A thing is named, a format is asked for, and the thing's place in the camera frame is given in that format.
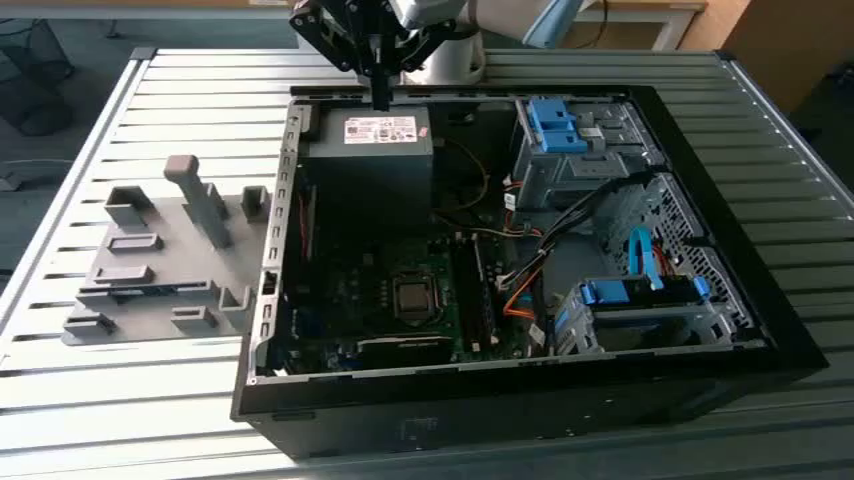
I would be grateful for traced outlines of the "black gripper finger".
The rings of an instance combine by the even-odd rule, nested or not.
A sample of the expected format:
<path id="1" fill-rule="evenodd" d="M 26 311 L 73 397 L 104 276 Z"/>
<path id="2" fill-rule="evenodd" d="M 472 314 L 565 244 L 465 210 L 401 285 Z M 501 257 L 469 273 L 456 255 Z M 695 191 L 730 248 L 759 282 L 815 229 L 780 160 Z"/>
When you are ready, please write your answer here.
<path id="1" fill-rule="evenodd" d="M 353 71 L 369 88 L 371 105 L 381 109 L 381 77 L 369 38 L 364 33 L 359 1 L 299 1 L 289 25 L 303 40 L 341 71 Z"/>
<path id="2" fill-rule="evenodd" d="M 417 31 L 400 27 L 396 46 L 380 45 L 381 110 L 393 99 L 403 73 L 421 84 L 472 83 L 477 53 L 477 29 L 468 24 L 439 23 Z"/>

